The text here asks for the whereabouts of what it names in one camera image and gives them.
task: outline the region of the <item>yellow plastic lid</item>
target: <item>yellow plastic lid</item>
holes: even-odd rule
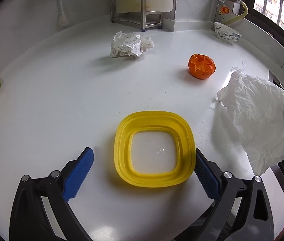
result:
[[[141,131],[161,131],[171,134],[177,151],[177,165],[170,171],[144,174],[134,170],[131,146],[134,134]],[[174,186],[187,180],[195,168],[195,143],[188,123],[179,115],[166,111],[135,112],[118,126],[114,143],[114,163],[117,173],[126,182],[147,188]]]

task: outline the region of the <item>blue gripper pad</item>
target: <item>blue gripper pad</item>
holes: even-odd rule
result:
[[[198,176],[201,185],[203,186],[208,197],[214,199],[215,201],[218,201],[220,198],[219,181],[211,171],[208,164],[203,160],[201,155],[196,155],[196,164],[194,171]]]
[[[94,153],[90,148],[84,150],[82,158],[77,162],[64,182],[62,196],[66,202],[74,198],[80,189],[87,173],[91,169],[94,161]]]

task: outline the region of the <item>white wall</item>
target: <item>white wall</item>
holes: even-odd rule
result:
[[[175,20],[213,22],[217,0],[177,0]]]
[[[170,19],[170,20],[174,20],[174,18],[175,18],[175,9],[176,9],[176,6],[177,6],[177,0],[173,0],[173,9],[172,9],[172,11],[170,11],[170,12],[164,12],[164,13],[163,13],[163,18],[167,18],[167,19]]]
[[[248,41],[257,49],[254,54],[264,54],[272,60],[274,66],[270,68],[272,73],[284,84],[284,47],[260,27],[247,19],[241,19],[230,24],[242,34],[241,39]]]
[[[70,25],[109,14],[108,0],[63,0]],[[57,0],[0,3],[0,73],[30,47],[61,31]]]

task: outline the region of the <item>blue and white bowl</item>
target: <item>blue and white bowl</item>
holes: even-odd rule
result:
[[[228,44],[237,42],[241,37],[241,34],[236,30],[218,22],[214,23],[214,31],[217,34],[218,39]]]

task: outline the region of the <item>yellow hose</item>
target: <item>yellow hose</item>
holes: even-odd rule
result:
[[[242,6],[243,6],[243,8],[244,8],[243,14],[240,14],[240,15],[238,15],[237,17],[234,17],[233,19],[231,19],[231,20],[229,20],[229,21],[227,21],[227,22],[225,22],[225,23],[223,23],[223,24],[228,25],[228,24],[230,24],[230,23],[234,23],[234,22],[236,22],[237,20],[240,20],[240,19],[242,19],[243,17],[247,16],[247,14],[248,14],[248,12],[249,12],[248,7],[247,7],[247,5],[246,5],[243,1],[241,1],[241,4],[242,4]]]

